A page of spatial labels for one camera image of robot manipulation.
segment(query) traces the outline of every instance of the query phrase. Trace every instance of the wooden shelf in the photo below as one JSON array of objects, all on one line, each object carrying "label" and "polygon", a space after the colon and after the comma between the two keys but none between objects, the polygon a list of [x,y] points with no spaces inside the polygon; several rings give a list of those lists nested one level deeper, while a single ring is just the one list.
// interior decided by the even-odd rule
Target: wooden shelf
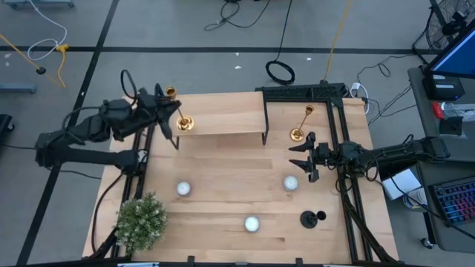
[{"label": "wooden shelf", "polygon": [[181,112],[194,120],[190,131],[177,128],[178,112],[170,118],[174,136],[264,133],[266,119],[262,92],[177,95]]}]

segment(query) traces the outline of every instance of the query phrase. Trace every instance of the yellow cable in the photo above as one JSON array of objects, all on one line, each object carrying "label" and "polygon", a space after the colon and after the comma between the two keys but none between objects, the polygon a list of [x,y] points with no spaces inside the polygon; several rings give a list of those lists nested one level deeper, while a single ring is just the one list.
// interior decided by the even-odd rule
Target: yellow cable
[{"label": "yellow cable", "polygon": [[61,65],[59,66],[58,68],[58,79],[59,81],[61,81],[61,84],[62,84],[62,87],[63,88],[66,88],[66,85],[65,85],[65,82],[62,80],[62,77],[61,77],[61,70],[62,70],[62,66],[65,64],[66,62],[66,50],[69,48],[69,45],[67,44],[62,44],[60,46],[58,46],[56,48],[56,50],[60,51],[61,54],[62,54],[62,61],[61,61]]},{"label": "yellow cable", "polygon": [[[35,62],[32,62],[29,58],[27,58],[23,52],[20,51],[20,49],[18,49],[14,44],[12,44],[8,39],[7,37],[3,36],[3,34],[0,34],[0,38],[2,38],[9,46],[11,46],[17,53],[19,53],[28,63],[32,64],[32,66],[35,67],[35,69],[39,70],[40,67],[38,65],[35,64]],[[48,75],[47,73],[45,73],[46,77],[52,81],[54,84],[60,86],[60,87],[64,87],[64,83],[61,84],[59,83],[58,81],[56,81],[53,77],[51,77],[50,75]]]},{"label": "yellow cable", "polygon": [[347,8],[344,10],[343,17],[341,18],[340,25],[338,26],[338,30],[336,31],[335,38],[333,39],[332,49],[330,50],[330,57],[328,58],[327,63],[327,72],[325,73],[324,81],[327,80],[328,73],[330,72],[330,68],[332,66],[332,57],[333,57],[333,50],[335,49],[336,40],[340,36],[341,29],[343,28],[344,20],[348,17],[348,10],[351,7],[351,0],[348,0]]}]

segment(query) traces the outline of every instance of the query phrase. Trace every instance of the keyboard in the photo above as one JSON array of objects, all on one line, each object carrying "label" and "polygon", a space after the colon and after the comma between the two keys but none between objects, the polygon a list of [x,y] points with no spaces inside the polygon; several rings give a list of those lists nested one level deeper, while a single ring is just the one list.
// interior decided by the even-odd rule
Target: keyboard
[{"label": "keyboard", "polygon": [[437,208],[453,225],[475,221],[475,177],[429,187]]},{"label": "keyboard", "polygon": [[324,85],[295,85],[256,88],[265,90],[269,101],[287,99],[289,101],[311,101],[316,99],[328,99],[330,97],[343,97],[347,92],[344,83]]}]

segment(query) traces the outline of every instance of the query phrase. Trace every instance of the black mount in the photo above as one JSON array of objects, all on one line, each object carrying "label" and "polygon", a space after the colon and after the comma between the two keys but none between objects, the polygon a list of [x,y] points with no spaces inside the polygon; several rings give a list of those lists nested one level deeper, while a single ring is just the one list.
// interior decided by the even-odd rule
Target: black mount
[{"label": "black mount", "polygon": [[308,229],[316,227],[318,223],[317,214],[315,214],[313,211],[302,212],[300,215],[300,223]]}]

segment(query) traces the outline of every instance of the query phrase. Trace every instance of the wooden platform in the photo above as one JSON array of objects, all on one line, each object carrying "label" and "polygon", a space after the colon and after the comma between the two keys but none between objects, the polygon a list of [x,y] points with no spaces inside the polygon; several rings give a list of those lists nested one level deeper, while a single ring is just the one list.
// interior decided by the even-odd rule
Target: wooden platform
[{"label": "wooden platform", "polygon": [[266,130],[262,92],[177,95],[184,116],[194,120],[191,131],[177,129],[178,112],[170,118],[174,136],[263,133]]},{"label": "wooden platform", "polygon": [[[345,99],[345,113],[352,141],[372,148],[362,101]],[[298,126],[308,103],[269,103],[269,138],[263,146],[259,133],[189,136],[176,151],[160,131],[154,135],[148,162],[145,191],[154,191],[164,202],[169,224],[165,240],[152,251],[136,253],[133,260],[185,262],[194,255],[197,262],[350,263],[343,209],[335,190],[336,171],[321,167],[320,179],[308,183],[307,175],[288,162],[305,159],[307,154],[291,152],[297,145],[289,130]],[[330,129],[325,105],[315,104],[303,130],[314,131],[317,142],[328,142]],[[335,120],[341,141],[338,114]],[[133,137],[112,142],[111,150],[132,146]],[[117,177],[119,171],[107,167],[99,195]],[[299,189],[287,192],[283,178],[295,175]],[[189,181],[190,197],[178,197],[176,184]],[[97,220],[96,244],[110,233],[115,223],[124,180],[104,198]],[[386,251],[397,258],[396,245],[381,186],[360,179],[361,198],[369,229]],[[299,216],[305,210],[325,211],[327,219],[316,228],[301,226]],[[258,233],[245,231],[243,221],[249,215],[261,220]],[[360,237],[356,239],[363,257]],[[84,255],[91,254],[89,233]]]}]

